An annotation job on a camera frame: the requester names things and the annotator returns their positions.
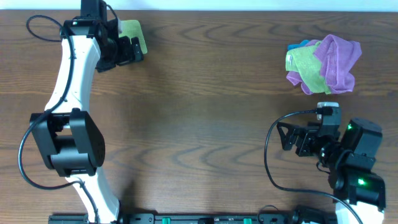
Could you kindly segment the light green microfiber cloth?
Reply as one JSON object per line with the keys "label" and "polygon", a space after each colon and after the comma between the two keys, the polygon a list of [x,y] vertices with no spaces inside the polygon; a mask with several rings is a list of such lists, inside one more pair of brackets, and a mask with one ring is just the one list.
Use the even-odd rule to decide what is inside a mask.
{"label": "light green microfiber cloth", "polygon": [[119,21],[118,25],[119,37],[127,36],[129,39],[137,37],[139,39],[139,45],[141,47],[142,53],[144,55],[148,53],[142,27],[138,20]]}

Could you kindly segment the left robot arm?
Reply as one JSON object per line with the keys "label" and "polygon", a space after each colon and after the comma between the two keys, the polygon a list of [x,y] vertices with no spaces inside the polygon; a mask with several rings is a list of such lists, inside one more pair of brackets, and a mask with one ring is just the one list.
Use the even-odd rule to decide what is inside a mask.
{"label": "left robot arm", "polygon": [[82,1],[80,15],[59,25],[62,59],[54,91],[30,117],[45,166],[78,192],[87,213],[54,215],[50,223],[121,223],[121,205],[103,171],[104,137],[90,116],[94,74],[143,61],[147,53],[138,21],[108,19],[104,1]]}

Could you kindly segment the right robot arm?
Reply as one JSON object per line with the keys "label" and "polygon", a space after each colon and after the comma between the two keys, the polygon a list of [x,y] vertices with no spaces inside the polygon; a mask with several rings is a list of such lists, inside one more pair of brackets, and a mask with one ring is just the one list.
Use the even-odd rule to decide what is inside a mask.
{"label": "right robot arm", "polygon": [[336,198],[336,214],[340,223],[354,220],[346,211],[348,203],[363,223],[382,223],[386,207],[386,187],[372,171],[382,141],[381,127],[362,118],[349,121],[341,134],[340,118],[323,116],[320,123],[306,127],[278,122],[282,147],[296,146],[300,157],[316,156],[328,169],[328,183]]}

